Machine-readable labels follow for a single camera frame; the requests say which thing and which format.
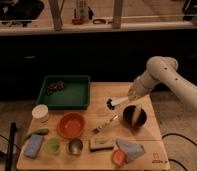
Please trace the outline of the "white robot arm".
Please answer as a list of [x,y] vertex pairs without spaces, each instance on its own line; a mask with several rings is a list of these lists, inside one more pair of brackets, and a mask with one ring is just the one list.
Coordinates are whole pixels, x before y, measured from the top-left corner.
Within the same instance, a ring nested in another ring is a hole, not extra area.
[[146,63],[146,70],[131,85],[129,99],[137,100],[149,94],[157,84],[163,83],[197,115],[197,86],[180,76],[177,68],[175,58],[151,57]]

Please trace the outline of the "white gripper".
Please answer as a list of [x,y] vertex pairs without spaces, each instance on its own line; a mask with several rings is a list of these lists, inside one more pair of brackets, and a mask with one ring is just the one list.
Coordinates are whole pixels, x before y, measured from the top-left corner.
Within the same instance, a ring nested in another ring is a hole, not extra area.
[[147,76],[137,77],[131,85],[128,92],[128,99],[130,101],[137,100],[149,94],[156,86],[156,81]]

